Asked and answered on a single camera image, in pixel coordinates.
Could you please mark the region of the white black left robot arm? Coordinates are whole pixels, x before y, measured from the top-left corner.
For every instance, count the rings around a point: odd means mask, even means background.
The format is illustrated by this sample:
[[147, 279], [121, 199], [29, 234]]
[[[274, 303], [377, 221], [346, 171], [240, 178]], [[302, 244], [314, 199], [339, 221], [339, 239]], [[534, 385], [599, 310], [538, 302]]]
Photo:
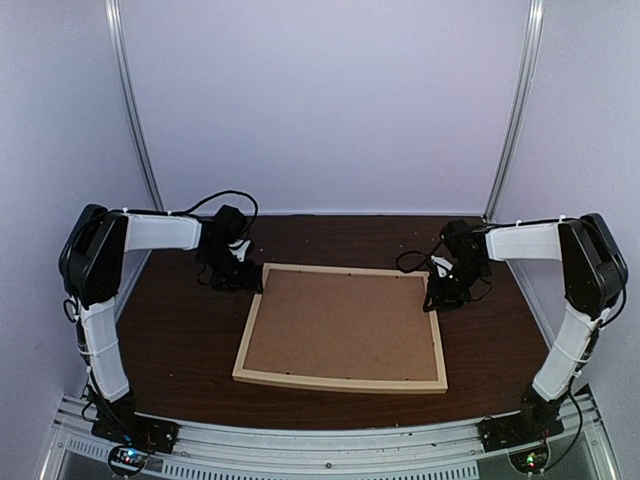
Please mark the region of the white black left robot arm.
[[116, 332], [116, 298], [126, 254], [134, 251], [193, 251], [215, 290], [263, 290], [262, 269], [248, 255], [252, 224], [239, 209], [223, 205], [211, 217], [192, 210], [109, 210], [89, 204], [67, 239], [58, 268], [67, 294], [63, 309], [76, 328], [78, 350], [106, 429], [123, 444], [144, 433], [135, 415]]

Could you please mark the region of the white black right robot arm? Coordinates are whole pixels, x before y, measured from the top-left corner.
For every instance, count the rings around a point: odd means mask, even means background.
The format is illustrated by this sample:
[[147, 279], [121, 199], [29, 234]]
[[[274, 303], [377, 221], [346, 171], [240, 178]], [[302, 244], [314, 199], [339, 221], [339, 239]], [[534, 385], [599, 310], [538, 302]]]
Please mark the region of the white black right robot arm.
[[564, 399], [589, 362], [600, 330], [615, 318], [613, 308], [626, 298], [628, 269], [603, 217], [592, 213], [505, 226], [454, 220], [441, 230], [439, 244], [453, 261], [447, 264], [427, 254], [424, 263], [433, 274], [423, 303], [426, 312], [455, 310], [471, 302], [472, 287], [489, 276], [493, 262], [561, 264], [565, 313], [531, 391], [548, 405]]

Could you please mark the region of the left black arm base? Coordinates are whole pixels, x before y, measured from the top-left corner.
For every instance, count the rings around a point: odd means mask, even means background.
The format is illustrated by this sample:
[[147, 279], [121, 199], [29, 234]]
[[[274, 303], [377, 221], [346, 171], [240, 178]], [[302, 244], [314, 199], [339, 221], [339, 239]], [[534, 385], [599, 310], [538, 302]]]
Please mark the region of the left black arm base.
[[93, 404], [97, 409], [91, 429], [94, 436], [151, 453], [173, 453], [179, 425], [137, 413], [131, 393], [114, 402], [98, 396]]

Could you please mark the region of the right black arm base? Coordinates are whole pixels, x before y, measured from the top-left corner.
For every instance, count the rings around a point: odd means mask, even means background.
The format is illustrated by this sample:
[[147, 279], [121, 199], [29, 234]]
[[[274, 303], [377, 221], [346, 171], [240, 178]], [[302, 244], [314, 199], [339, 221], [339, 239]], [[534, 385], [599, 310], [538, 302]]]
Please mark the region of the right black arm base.
[[545, 400], [532, 386], [521, 396], [520, 410], [501, 417], [485, 417], [477, 424], [485, 452], [509, 449], [564, 432], [560, 407], [567, 398]]

